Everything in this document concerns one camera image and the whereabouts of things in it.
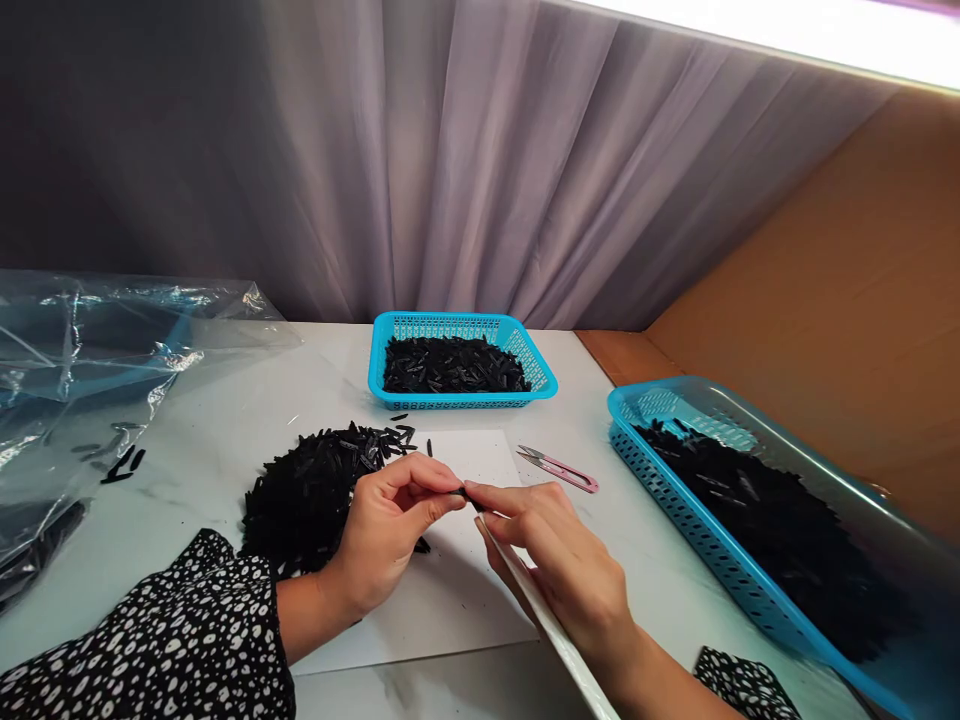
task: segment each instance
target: plastic bag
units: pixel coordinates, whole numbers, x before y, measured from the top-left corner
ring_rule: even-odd
[[[300,342],[251,282],[0,270],[0,613],[179,373]]]

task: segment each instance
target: thread snips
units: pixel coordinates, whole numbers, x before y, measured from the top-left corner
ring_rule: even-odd
[[[586,473],[582,473],[579,470],[574,470],[569,465],[564,465],[559,460],[554,460],[552,457],[544,455],[539,450],[528,448],[526,445],[520,445],[519,447],[521,450],[523,450],[523,452],[518,451],[517,455],[522,457],[527,462],[536,465],[541,470],[546,470],[554,477],[558,477],[561,480],[570,483],[574,487],[580,488],[584,492],[595,493],[600,489],[597,481]]]

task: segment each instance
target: curtain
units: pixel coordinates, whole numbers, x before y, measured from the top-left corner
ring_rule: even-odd
[[[0,264],[642,329],[888,86],[534,0],[19,3]]]

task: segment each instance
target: brown cardboard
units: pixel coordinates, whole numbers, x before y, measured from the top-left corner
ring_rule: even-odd
[[[899,93],[647,335],[960,545],[960,101]]]
[[[644,333],[577,330],[576,334],[617,387],[684,374]]]

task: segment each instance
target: small black part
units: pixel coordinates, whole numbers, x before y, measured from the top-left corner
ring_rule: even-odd
[[[840,515],[797,473],[676,419],[673,426],[651,420],[634,429],[847,660],[875,661],[892,642],[922,631],[907,593],[875,566]],[[688,512],[680,522],[697,521]],[[692,529],[710,537],[697,524]],[[728,572],[741,578],[736,564]]]
[[[113,466],[113,472],[116,472],[117,470],[119,470],[120,468],[122,468],[124,465],[127,464],[127,460],[129,460],[130,456],[133,455],[133,451],[136,449],[136,447],[137,447],[136,445],[131,445],[130,447],[127,448],[127,451],[121,456],[119,460],[117,460],[117,464]]]
[[[467,489],[466,489],[465,487],[462,487],[462,486],[461,486],[461,487],[458,487],[456,490],[451,490],[451,491],[450,491],[449,493],[447,493],[447,494],[448,494],[448,495],[459,495],[460,497],[468,500],[468,501],[470,502],[470,504],[473,505],[473,509],[476,510],[478,513],[482,513],[482,512],[485,512],[485,511],[486,511],[486,508],[485,508],[483,505],[481,505],[481,504],[478,503],[476,500],[474,500],[474,499],[471,498],[469,495],[467,495]]]
[[[140,467],[140,463],[143,461],[143,456],[146,454],[147,454],[147,451],[144,448],[137,450],[137,454],[133,456],[133,462],[130,463],[130,472],[133,472],[138,467]]]
[[[266,558],[276,579],[322,569],[340,546],[357,480],[405,455],[402,438],[412,431],[351,422],[298,437],[246,493],[241,556]]]
[[[390,339],[383,389],[391,393],[529,392],[517,357],[486,338]]]
[[[133,477],[133,473],[124,473],[123,475],[113,475],[109,473],[107,477],[100,481],[101,485],[110,485],[111,483],[120,482],[121,480],[126,480],[128,477]]]

